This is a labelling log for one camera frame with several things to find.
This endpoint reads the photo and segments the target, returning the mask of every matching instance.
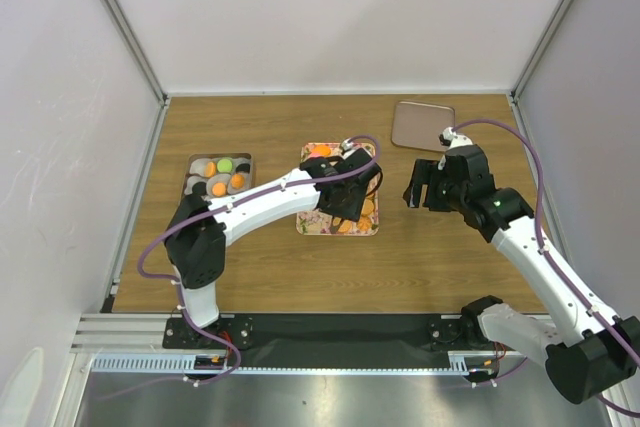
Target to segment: aluminum frame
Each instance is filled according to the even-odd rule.
[[[522,95],[522,91],[524,90],[527,83],[529,82],[529,79],[533,75],[533,72],[536,70],[536,67],[538,66],[540,59],[546,52],[547,47],[555,37],[555,34],[558,31],[560,24],[564,20],[565,15],[571,8],[573,1],[574,0],[560,0],[558,2],[558,5],[556,6],[555,10],[553,11],[553,14],[551,15],[551,19],[549,19],[549,22],[547,23],[547,25],[544,28],[544,31],[542,32],[542,36],[540,37],[540,40],[538,40],[538,43],[533,49],[531,56],[527,60],[525,67],[522,70],[522,73],[520,74],[520,77],[518,77],[518,80],[516,81],[516,84],[512,92],[512,96],[515,101],[518,101],[518,99],[520,99],[520,96]]]
[[[198,354],[225,355],[219,350],[180,350],[164,349],[162,339],[166,321],[172,314],[85,314],[81,317],[74,337],[71,353],[92,355],[94,361],[100,360],[101,371],[156,372],[166,373],[167,365],[140,365],[136,360],[157,359],[182,360],[189,362]],[[443,315],[443,318],[459,318],[459,315]],[[546,315],[536,318],[550,322]],[[466,375],[464,357],[491,356],[493,351],[452,351],[449,353],[449,369],[276,369],[240,367],[239,374],[302,374],[302,375]]]
[[[531,143],[534,149],[536,148],[536,143],[529,135],[530,129],[527,123],[526,117],[523,115],[522,110],[520,109],[520,105],[513,98],[513,96],[508,96],[509,106],[511,107],[511,112],[513,113],[513,117],[516,120],[516,126],[518,130],[522,133],[522,135]],[[527,156],[527,161],[529,162],[529,168],[531,169],[531,175],[533,177],[533,181],[536,184],[536,188],[538,187],[538,175],[536,173],[536,164],[533,161],[533,156],[531,152],[523,146],[524,152]],[[551,238],[553,239],[553,243],[558,249],[558,251],[562,254],[562,256],[571,264],[571,255],[567,249],[566,238],[562,231],[562,226],[560,224],[560,219],[557,215],[557,210],[555,208],[555,203],[553,201],[553,197],[551,197],[547,191],[547,189],[543,192],[542,197],[542,208],[544,209],[545,219],[547,221],[547,225],[549,226],[549,233]]]
[[[93,354],[69,354],[62,395],[52,411],[49,422],[51,427],[75,425],[89,380],[92,360]]]
[[[122,10],[120,3],[118,0],[101,1],[120,32],[123,42],[129,49],[129,52],[131,52],[131,55],[133,55],[133,58],[140,68],[145,81],[149,84],[149,87],[157,97],[158,102],[160,102],[161,105],[164,104],[164,101],[167,99],[167,95],[165,94],[153,67],[149,63],[138,37],[131,28],[131,24],[127,20],[127,16]]]
[[[151,173],[151,166],[158,148],[158,142],[160,141],[160,135],[162,134],[162,129],[164,127],[164,122],[167,118],[170,105],[171,98],[167,98],[163,101],[161,108],[158,110],[153,129],[151,130],[149,143],[145,149],[140,172],[135,183],[133,198],[129,204],[124,227],[118,239],[118,243],[116,244],[116,252],[111,264],[111,276],[109,277],[104,298],[115,296],[118,292],[120,275],[122,274],[122,268],[126,260],[127,252],[129,251],[131,237],[133,236],[133,230],[138,219],[138,212],[140,211],[140,206],[142,204],[142,197],[144,195],[145,188],[147,187],[147,181],[149,180],[149,174]]]

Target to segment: floral tray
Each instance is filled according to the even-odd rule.
[[[331,150],[330,155],[340,155],[340,144],[332,142],[312,142],[302,148],[302,160],[306,160],[316,148],[326,146]],[[374,152],[374,146],[369,143],[356,143],[356,147],[364,147],[369,152]],[[378,178],[371,180],[369,191],[372,191]],[[303,235],[346,235],[368,236],[378,232],[378,191],[368,195],[364,201],[362,215],[358,222],[332,217],[317,210],[300,212],[296,218],[296,228]]]

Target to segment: silver metal base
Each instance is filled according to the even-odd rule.
[[[80,426],[580,426],[610,425],[599,403],[562,399],[531,364],[497,388],[459,377],[232,375],[194,389],[153,376],[92,373]]]

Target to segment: wooden surface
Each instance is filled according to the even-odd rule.
[[[402,193],[416,158],[438,154],[395,147],[395,104],[415,99],[449,105],[458,122],[487,117],[514,124],[501,95],[374,95],[174,98],[160,138],[114,311],[171,311],[173,288],[143,279],[135,262],[161,233],[180,197],[187,159],[195,153],[250,152],[261,184],[292,168],[307,142],[376,136],[384,171],[380,230],[373,237],[303,236],[290,216],[227,250],[217,282],[223,311],[456,312],[493,294],[525,312],[542,305],[520,273],[457,213],[408,209]],[[534,186],[523,148],[491,126],[465,129],[486,152],[498,186],[514,187],[533,204]],[[164,248],[145,267],[170,272]]]

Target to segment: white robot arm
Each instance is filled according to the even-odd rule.
[[[417,160],[404,199],[432,211],[457,211],[520,271],[542,301],[555,326],[520,314],[496,297],[484,297],[462,309],[480,339],[500,342],[545,367],[560,393],[580,403],[635,373],[635,363],[593,316],[599,312],[636,350],[640,323],[620,319],[587,287],[543,232],[544,251],[538,246],[531,207],[513,189],[496,189],[487,158],[462,134],[446,129],[441,141],[448,146],[439,162]],[[593,304],[587,310],[559,277],[544,254]]]
[[[227,247],[259,227],[316,208],[357,221],[369,182],[381,174],[366,149],[345,142],[342,155],[310,158],[288,174],[246,192],[213,200],[205,200],[201,193],[185,196],[169,227],[212,212],[206,220],[178,230],[165,241],[195,325],[204,328],[218,320],[215,283],[224,271]]]

